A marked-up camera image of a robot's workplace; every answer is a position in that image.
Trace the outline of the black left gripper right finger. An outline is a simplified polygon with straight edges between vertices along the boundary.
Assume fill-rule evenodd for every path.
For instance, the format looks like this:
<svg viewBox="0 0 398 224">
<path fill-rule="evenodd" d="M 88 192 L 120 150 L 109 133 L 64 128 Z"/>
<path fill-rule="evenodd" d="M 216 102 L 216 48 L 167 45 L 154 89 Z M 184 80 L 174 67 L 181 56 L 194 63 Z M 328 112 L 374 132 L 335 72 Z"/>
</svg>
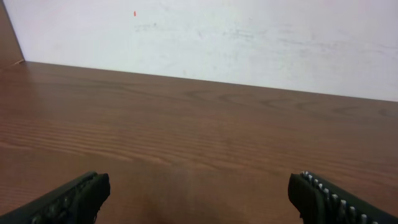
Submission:
<svg viewBox="0 0 398 224">
<path fill-rule="evenodd" d="M 303 224 L 397 224 L 397 217 L 309 171 L 290 175 L 288 197 Z"/>
</svg>

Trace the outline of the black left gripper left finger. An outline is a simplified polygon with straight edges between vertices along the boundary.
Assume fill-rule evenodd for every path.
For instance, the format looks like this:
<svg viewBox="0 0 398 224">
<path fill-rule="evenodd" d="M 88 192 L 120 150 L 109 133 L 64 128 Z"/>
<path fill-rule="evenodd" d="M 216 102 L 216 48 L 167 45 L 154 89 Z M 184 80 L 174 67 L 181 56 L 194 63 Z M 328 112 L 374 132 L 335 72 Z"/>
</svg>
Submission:
<svg viewBox="0 0 398 224">
<path fill-rule="evenodd" d="M 109 175 L 87 172 L 51 192 L 1 215 L 4 224 L 94 224 L 110 195 Z"/>
</svg>

